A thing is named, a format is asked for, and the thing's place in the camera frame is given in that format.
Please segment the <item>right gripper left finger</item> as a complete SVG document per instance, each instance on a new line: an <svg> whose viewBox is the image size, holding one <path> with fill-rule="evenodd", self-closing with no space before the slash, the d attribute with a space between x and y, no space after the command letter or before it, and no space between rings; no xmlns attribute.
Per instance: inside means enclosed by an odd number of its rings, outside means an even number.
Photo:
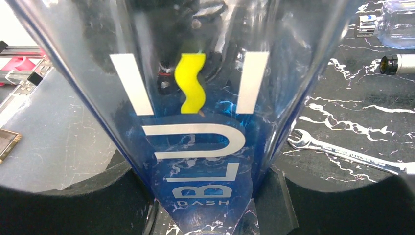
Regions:
<svg viewBox="0 0 415 235"><path fill-rule="evenodd" d="M3 235L140 235L149 193L127 162L63 190L0 188Z"/></svg>

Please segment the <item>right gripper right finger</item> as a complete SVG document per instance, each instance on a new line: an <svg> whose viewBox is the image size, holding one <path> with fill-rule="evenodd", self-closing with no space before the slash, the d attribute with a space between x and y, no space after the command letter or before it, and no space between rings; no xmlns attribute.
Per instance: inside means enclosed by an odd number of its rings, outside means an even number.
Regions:
<svg viewBox="0 0 415 235"><path fill-rule="evenodd" d="M415 178L391 176L362 188L326 192L270 169L254 198L263 235L412 235Z"/></svg>

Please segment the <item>clear blue-tinted bottle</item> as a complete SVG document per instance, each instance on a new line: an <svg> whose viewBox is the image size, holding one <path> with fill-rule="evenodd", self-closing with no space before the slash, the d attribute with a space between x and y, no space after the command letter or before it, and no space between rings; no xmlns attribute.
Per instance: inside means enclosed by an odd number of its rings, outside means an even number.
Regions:
<svg viewBox="0 0 415 235"><path fill-rule="evenodd" d="M231 235L357 0L10 0L179 229Z"/></svg>

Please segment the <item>blue square bottle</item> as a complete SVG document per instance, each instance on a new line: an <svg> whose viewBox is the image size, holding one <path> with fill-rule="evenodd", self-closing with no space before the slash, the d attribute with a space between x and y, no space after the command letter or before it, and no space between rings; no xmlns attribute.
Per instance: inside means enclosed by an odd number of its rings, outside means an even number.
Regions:
<svg viewBox="0 0 415 235"><path fill-rule="evenodd" d="M379 42L395 49L415 48L415 2L388 0L383 3L382 14L361 15L357 19L356 38L376 37Z"/></svg>

